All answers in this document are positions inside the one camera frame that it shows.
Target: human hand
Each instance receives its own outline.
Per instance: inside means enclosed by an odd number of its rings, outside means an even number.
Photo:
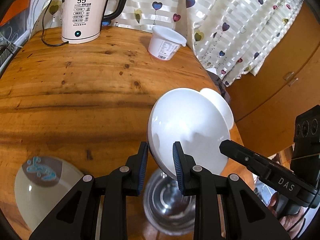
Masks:
[[[275,211],[275,205],[277,201],[277,192],[273,194],[270,199],[270,203],[268,205],[268,209],[272,212],[272,214],[277,217],[277,212]],[[279,219],[280,224],[284,227],[286,231],[288,231],[304,214],[303,207],[300,208],[298,214],[296,215],[288,215]],[[288,232],[291,239],[294,239],[297,234],[300,232],[303,226],[303,219],[294,227],[292,230]]]

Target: wooden cabinet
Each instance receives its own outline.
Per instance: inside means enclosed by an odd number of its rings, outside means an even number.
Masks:
[[[286,86],[310,60],[319,41],[320,25],[304,3],[295,22],[268,55],[257,76],[243,75],[227,88],[235,121],[245,118]],[[290,72],[293,75],[284,80]]]
[[[287,85],[236,123],[244,146],[265,156],[289,147],[293,143],[296,116],[317,104],[320,104],[319,46]]]

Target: curtain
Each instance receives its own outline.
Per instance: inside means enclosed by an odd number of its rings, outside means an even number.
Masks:
[[[256,75],[300,11],[303,0],[127,0],[122,14],[103,25],[151,32],[172,28],[188,41],[204,68],[216,68],[227,86]],[[45,27],[61,25],[61,0],[52,0]],[[105,14],[116,8],[109,0]],[[41,24],[34,31],[41,30]]]

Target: gray fabric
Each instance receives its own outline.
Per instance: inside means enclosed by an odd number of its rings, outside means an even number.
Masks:
[[[226,90],[225,84],[223,84],[222,80],[214,73],[207,71],[207,74],[213,81],[213,83],[216,85],[216,87],[219,89],[221,96],[224,98],[224,100],[230,104],[231,98]]]

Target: nutrition label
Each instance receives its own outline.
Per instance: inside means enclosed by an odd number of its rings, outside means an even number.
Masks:
[[[159,59],[164,59],[168,60],[171,59],[172,56],[178,51],[179,45],[168,42],[168,41],[163,41],[160,49],[159,49]]]
[[[86,25],[89,21],[90,10],[90,0],[77,0],[73,9],[73,26]]]

